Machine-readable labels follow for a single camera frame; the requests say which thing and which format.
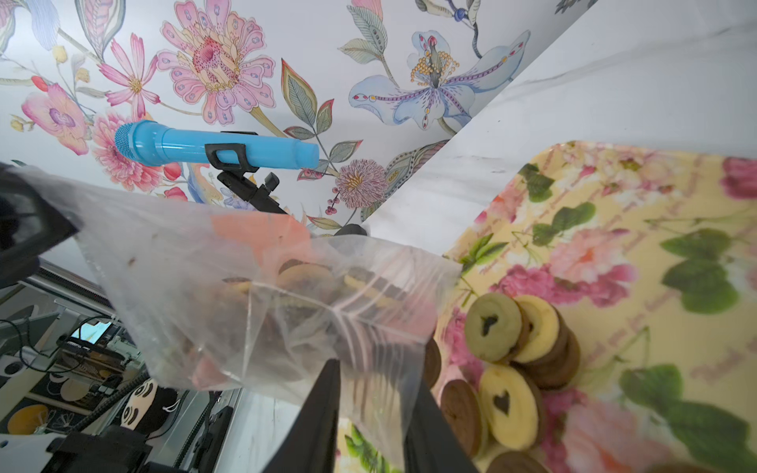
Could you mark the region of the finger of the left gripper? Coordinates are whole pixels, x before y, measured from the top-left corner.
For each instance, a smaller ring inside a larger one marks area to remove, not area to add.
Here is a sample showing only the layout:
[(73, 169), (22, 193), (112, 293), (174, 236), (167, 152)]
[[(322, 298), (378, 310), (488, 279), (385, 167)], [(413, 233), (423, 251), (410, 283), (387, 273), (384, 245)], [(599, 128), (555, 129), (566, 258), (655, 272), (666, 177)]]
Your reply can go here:
[(12, 167), (1, 165), (1, 288), (35, 275), (41, 255), (78, 230)]

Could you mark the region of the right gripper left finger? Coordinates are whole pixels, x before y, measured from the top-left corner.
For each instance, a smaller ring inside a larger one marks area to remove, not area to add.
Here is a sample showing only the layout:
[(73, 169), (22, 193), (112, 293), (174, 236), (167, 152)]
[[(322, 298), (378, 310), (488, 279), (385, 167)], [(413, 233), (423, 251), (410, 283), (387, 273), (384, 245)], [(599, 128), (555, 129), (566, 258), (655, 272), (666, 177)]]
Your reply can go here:
[(329, 360), (264, 473), (331, 473), (334, 470), (340, 390), (340, 363)]

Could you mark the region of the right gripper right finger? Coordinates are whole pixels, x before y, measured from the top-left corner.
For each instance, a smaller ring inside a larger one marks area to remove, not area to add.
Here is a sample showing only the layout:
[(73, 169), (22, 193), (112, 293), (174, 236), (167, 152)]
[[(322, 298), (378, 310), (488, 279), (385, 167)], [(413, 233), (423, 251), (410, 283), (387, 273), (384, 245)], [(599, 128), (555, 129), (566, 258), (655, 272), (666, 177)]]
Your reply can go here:
[(424, 380), (420, 382), (407, 421), (403, 441), (405, 472), (477, 472), (477, 468), (463, 452)]

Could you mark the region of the ziploc bag round cookies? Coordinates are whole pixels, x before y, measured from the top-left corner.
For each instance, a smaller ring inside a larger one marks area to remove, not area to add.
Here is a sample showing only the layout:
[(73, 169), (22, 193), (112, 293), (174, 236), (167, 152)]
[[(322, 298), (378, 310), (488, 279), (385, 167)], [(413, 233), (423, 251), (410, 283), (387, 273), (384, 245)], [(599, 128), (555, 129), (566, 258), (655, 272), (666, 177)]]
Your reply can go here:
[(341, 368), (340, 416), (393, 466), (427, 343), (461, 266), (371, 236), (313, 236), (250, 212), (13, 169), (76, 242), (148, 371), (176, 388), (244, 387), (300, 404)]

